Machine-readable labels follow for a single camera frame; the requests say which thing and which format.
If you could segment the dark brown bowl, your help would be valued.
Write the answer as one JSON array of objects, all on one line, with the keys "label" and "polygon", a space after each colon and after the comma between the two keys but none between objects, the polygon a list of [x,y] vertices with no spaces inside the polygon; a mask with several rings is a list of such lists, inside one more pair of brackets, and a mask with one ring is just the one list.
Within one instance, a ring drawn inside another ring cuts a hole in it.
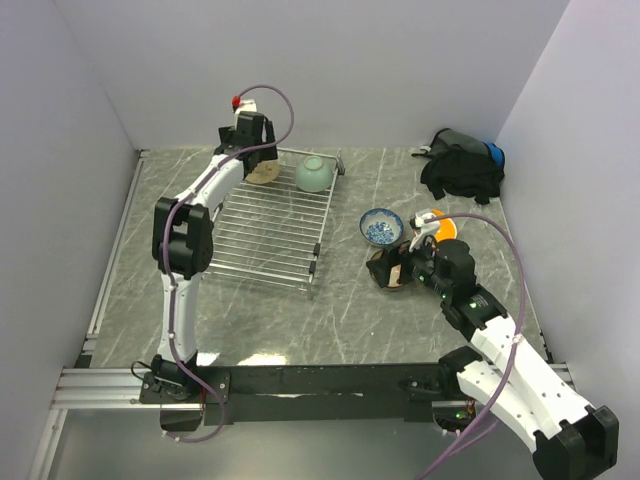
[{"label": "dark brown bowl", "polygon": [[378,250],[366,261],[365,266],[379,288],[395,290],[414,282],[404,260],[405,256],[396,249]]}]

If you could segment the tan bowl with floral band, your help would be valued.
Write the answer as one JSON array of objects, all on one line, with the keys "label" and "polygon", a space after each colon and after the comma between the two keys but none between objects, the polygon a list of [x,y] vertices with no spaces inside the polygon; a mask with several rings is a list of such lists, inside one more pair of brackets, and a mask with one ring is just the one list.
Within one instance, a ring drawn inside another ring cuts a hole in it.
[{"label": "tan bowl with floral band", "polygon": [[407,264],[397,264],[390,269],[387,287],[389,289],[397,289],[413,281],[411,268]]}]

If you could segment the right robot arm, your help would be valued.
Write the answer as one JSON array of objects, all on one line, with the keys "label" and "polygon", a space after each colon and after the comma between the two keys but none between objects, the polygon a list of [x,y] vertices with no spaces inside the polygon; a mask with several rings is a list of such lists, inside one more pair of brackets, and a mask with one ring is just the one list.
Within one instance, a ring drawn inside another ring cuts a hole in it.
[{"label": "right robot arm", "polygon": [[465,242],[403,243],[376,252],[366,266],[381,288],[416,281],[440,297],[445,319],[469,343],[440,359],[440,391],[487,407],[527,446],[542,478],[594,479],[616,464],[618,418],[573,390],[517,333],[477,281]]}]

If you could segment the beige bowl with brown marks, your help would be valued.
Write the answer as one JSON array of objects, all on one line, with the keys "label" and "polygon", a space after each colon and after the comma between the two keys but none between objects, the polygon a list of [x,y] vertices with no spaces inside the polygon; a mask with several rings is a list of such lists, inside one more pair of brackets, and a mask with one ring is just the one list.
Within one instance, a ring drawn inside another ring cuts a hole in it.
[{"label": "beige bowl with brown marks", "polygon": [[246,177],[246,181],[254,185],[265,185],[275,181],[280,170],[278,160],[263,161]]}]

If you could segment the white and blue floral bowl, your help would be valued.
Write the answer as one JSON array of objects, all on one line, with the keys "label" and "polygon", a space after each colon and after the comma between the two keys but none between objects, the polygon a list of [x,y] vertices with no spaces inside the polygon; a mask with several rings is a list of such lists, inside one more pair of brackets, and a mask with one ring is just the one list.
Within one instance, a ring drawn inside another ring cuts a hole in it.
[{"label": "white and blue floral bowl", "polygon": [[404,235],[402,219],[386,208],[374,208],[365,212],[359,220],[359,230],[368,243],[378,247],[394,245]]}]

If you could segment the pale green celadon bowl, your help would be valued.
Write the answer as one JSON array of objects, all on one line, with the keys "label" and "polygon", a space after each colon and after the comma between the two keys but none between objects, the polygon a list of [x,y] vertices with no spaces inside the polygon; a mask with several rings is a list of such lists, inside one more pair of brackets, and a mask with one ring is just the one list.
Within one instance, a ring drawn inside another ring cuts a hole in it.
[{"label": "pale green celadon bowl", "polygon": [[333,173],[329,164],[317,156],[306,157],[294,172],[294,183],[302,191],[318,193],[332,185]]}]

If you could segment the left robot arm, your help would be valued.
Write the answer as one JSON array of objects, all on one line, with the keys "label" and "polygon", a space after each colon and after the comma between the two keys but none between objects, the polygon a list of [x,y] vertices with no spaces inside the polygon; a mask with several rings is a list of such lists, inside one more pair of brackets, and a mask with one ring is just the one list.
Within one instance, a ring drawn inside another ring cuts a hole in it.
[{"label": "left robot arm", "polygon": [[273,124],[261,113],[237,112],[219,129],[221,144],[202,173],[180,194],[154,207],[152,256],[163,285],[162,335],[152,359],[154,380],[176,401],[201,388],[196,373],[196,304],[213,256],[214,217],[224,199],[256,166],[277,158]]}]

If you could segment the yellow bowl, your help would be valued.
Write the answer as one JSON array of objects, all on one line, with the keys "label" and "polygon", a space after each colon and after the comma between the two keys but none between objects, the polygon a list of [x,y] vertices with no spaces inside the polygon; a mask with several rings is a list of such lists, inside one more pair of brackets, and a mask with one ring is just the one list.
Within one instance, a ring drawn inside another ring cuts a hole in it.
[{"label": "yellow bowl", "polygon": [[434,230],[432,234],[437,242],[457,238],[457,226],[452,219],[445,218],[443,220],[438,220],[436,223],[438,224],[438,229]]}]

